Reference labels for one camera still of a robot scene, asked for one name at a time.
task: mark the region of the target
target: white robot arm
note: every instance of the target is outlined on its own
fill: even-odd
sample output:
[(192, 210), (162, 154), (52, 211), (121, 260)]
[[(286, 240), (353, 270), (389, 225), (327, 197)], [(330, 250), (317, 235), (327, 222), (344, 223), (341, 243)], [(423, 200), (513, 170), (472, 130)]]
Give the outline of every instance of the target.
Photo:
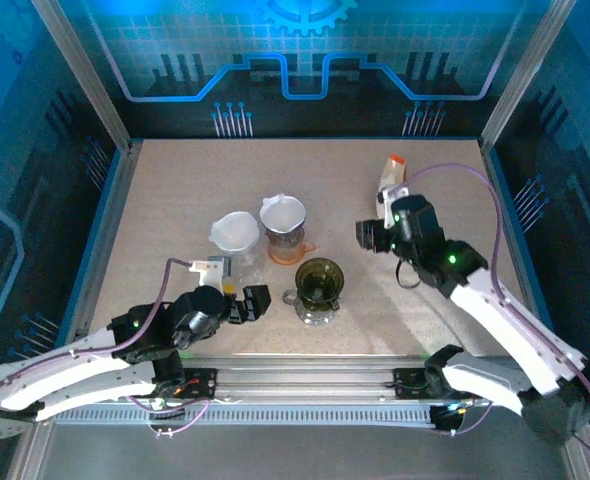
[(227, 257), (185, 265), (200, 275), (199, 286), (175, 302), (161, 305), (163, 287), (154, 304), (133, 307), (88, 337), (0, 365), (0, 439), (23, 432), (33, 421), (102, 400), (173, 398), (186, 383), (178, 349), (210, 338), (224, 322), (257, 320), (270, 305), (265, 285), (244, 288), (243, 302), (224, 293)]
[(405, 187), (378, 195), (385, 215), (358, 222), (364, 249), (391, 252), (410, 263), (421, 281), (437, 288), (479, 322), (521, 370), (498, 366), (449, 345), (426, 361), (436, 397), (468, 392), (524, 417), (552, 444), (563, 444), (590, 419), (590, 366), (584, 355), (547, 329), (497, 279), (470, 245), (447, 240), (433, 206)]

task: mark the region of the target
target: white bottle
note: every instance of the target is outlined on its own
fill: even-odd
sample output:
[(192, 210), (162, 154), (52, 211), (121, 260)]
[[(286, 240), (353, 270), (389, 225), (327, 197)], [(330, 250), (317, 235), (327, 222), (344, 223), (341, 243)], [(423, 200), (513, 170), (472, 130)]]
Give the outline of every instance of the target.
[[(406, 160), (394, 154), (390, 154), (384, 164), (384, 171), (379, 180), (379, 187), (377, 192), (381, 192), (382, 188), (389, 185), (397, 185), (406, 181)], [(384, 218), (384, 205), (377, 201), (375, 196), (375, 208), (377, 209), (377, 218)]]

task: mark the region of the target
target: beige work surface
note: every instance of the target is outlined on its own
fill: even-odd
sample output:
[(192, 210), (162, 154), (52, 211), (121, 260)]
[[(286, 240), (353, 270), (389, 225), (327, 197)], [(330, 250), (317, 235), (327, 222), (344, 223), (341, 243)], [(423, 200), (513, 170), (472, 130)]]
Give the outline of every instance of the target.
[[(197, 354), (433, 353), (453, 343), (478, 355), (502, 348), (471, 317), (424, 285), (406, 291), (395, 281), (397, 259), (361, 250), (355, 222), (374, 218), (375, 194), (390, 153), (408, 160), (409, 174), (445, 162), (483, 170), (477, 142), (455, 140), (147, 140), (144, 142), (115, 238), (92, 330), (134, 305), (153, 302), (170, 256), (206, 259), (211, 224), (246, 210), (259, 219), (264, 197), (280, 192), (307, 208), (307, 238), (319, 248), (305, 258), (328, 257), (345, 276), (339, 315), (310, 327), (282, 303), (294, 288), (295, 266), (267, 260), (265, 283), (273, 302), (255, 323), (223, 325), (198, 342)], [(490, 259), (495, 211), (486, 188), (464, 173), (446, 171), (418, 180), (413, 193), (433, 203), (448, 238), (462, 239)], [(500, 274), (519, 298), (518, 282), (502, 242)], [(403, 269), (402, 280), (415, 278)], [(196, 286), (197, 275), (174, 266), (165, 299)]]

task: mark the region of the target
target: black bracket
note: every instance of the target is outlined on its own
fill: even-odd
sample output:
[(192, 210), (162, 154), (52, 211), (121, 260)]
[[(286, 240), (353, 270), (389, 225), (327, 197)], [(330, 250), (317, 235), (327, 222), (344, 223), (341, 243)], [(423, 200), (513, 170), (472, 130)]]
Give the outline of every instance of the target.
[(424, 376), (424, 368), (396, 368), (393, 370), (393, 381), (386, 388), (395, 389), (397, 400), (428, 400), (428, 382)]
[(466, 400), (473, 398), (470, 393), (455, 390), (442, 391), (440, 395), (436, 396), (431, 389), (431, 382), (426, 377), (425, 368), (395, 368), (393, 369), (393, 381), (384, 386), (395, 389), (396, 400)]
[(173, 393), (172, 398), (190, 400), (194, 398), (215, 398), (217, 370), (215, 368), (185, 368), (186, 381)]

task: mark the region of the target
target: blue wall panel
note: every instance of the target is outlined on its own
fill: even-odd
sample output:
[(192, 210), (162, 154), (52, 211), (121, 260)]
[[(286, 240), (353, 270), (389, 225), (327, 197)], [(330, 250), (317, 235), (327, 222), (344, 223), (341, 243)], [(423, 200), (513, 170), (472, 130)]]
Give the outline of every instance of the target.
[(61, 320), (115, 149), (30, 2), (10, 5), (0, 1), (0, 361), (43, 350), (24, 338), (27, 317)]
[(590, 359), (590, 0), (571, 13), (497, 149), (556, 332)]
[(135, 136), (239, 136), (235, 112), (214, 106), (241, 101), (255, 136), (423, 137), (480, 134), (546, 7), (69, 0), (67, 12)]

